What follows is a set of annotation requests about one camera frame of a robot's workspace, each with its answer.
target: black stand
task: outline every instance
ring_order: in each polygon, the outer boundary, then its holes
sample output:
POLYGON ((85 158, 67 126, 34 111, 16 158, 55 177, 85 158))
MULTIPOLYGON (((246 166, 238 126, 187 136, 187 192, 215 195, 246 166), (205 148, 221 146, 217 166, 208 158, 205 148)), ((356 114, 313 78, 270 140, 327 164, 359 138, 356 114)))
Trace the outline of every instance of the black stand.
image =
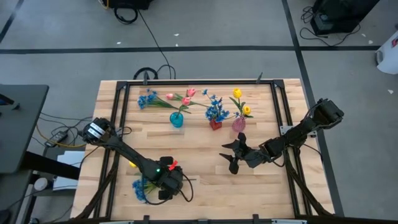
POLYGON ((79 179, 80 169, 62 162, 58 162, 38 154, 26 152, 22 160, 21 169, 31 169, 54 174, 73 180, 79 179))

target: yellow tulip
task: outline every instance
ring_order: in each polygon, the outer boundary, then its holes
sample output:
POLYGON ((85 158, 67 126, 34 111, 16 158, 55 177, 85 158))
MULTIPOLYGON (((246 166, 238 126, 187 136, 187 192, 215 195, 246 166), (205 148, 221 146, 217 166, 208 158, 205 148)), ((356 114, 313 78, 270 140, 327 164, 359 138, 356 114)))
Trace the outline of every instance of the yellow tulip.
POLYGON ((238 88, 235 88, 233 94, 235 98, 239 99, 242 96, 242 91, 238 88))
POLYGON ((136 168, 137 166, 135 164, 133 164, 132 162, 129 161, 129 164, 131 167, 136 168))
POLYGON ((249 115, 250 112, 251 112, 250 107, 248 107, 248 106, 244 106, 243 107, 243 114, 244 115, 249 115))

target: wooden tabletop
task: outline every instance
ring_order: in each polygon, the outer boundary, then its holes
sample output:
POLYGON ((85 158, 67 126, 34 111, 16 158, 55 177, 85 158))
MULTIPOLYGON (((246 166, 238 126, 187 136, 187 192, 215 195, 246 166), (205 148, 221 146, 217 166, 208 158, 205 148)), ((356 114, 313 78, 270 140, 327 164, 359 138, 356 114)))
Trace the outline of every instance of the wooden tabletop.
MULTIPOLYGON (((102 81, 96 100, 94 117, 110 119, 117 81, 102 81)), ((308 111, 303 89, 299 79, 285 79, 285 89, 289 100, 290 112, 294 124, 300 122, 308 111)), ((150 215, 151 220, 192 220, 192 219, 249 219, 253 214, 260 218, 293 218, 286 169, 274 164, 262 164, 254 169, 244 161, 239 162, 237 175, 229 172, 229 163, 218 153, 232 154, 232 150, 222 148, 222 144, 233 142, 237 133, 231 129, 234 119, 223 122, 223 127, 213 131, 205 118, 205 108, 199 105, 190 106, 191 114, 184 113, 182 128, 174 128, 169 116, 174 110, 168 108, 145 108, 140 110, 137 105, 139 95, 145 95, 147 88, 158 91, 163 99, 166 93, 184 95, 186 89, 208 89, 209 94, 223 97, 224 108, 235 112, 236 106, 229 96, 233 88, 240 88, 241 98, 251 107, 254 118, 246 120, 244 133, 248 137, 247 144, 253 148, 279 136, 275 109, 269 85, 164 85, 164 86, 132 86, 129 93, 126 124, 132 133, 123 137, 126 144, 133 147, 143 156, 159 160, 161 156, 173 156, 178 160, 184 174, 192 181, 194 198, 188 203, 181 195, 175 196, 163 205, 146 205, 136 198, 132 183, 140 178, 139 171, 129 166, 128 161, 121 157, 116 181, 112 220, 142 220, 150 215)), ((277 91, 284 124, 286 120, 282 106, 282 97, 277 91)), ((116 124, 119 124, 121 105, 124 93, 119 99, 116 124)), ((197 93, 193 101, 209 104, 209 99, 197 93)), ((178 101, 171 101, 179 106, 178 101)), ((306 142, 317 149, 317 142, 309 138, 306 142)), ((86 154, 94 149, 86 147, 86 154)), ((71 217, 78 215, 88 204, 98 188, 104 149, 98 149, 87 157, 82 165, 78 188, 71 217)), ((333 212, 330 193, 326 184, 320 156, 317 152, 303 146, 301 160, 307 186, 318 201, 333 212)), ((190 197, 190 186, 184 181, 182 191, 190 197)), ((303 200, 298 187, 298 201, 303 213, 303 200)), ((103 197, 101 215, 104 215, 108 191, 103 197)), ((157 192, 147 196, 151 202, 158 202, 157 192)))

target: pink vase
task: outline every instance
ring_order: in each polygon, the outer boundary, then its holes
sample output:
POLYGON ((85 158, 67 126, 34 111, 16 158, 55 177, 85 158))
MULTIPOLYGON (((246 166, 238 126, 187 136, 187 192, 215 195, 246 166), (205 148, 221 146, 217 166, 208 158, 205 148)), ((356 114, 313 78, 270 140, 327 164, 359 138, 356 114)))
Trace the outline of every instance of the pink vase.
POLYGON ((246 118, 243 117, 238 117, 234 120, 234 123, 232 123, 232 130, 236 131, 237 133, 240 133, 244 130, 246 127, 246 118))

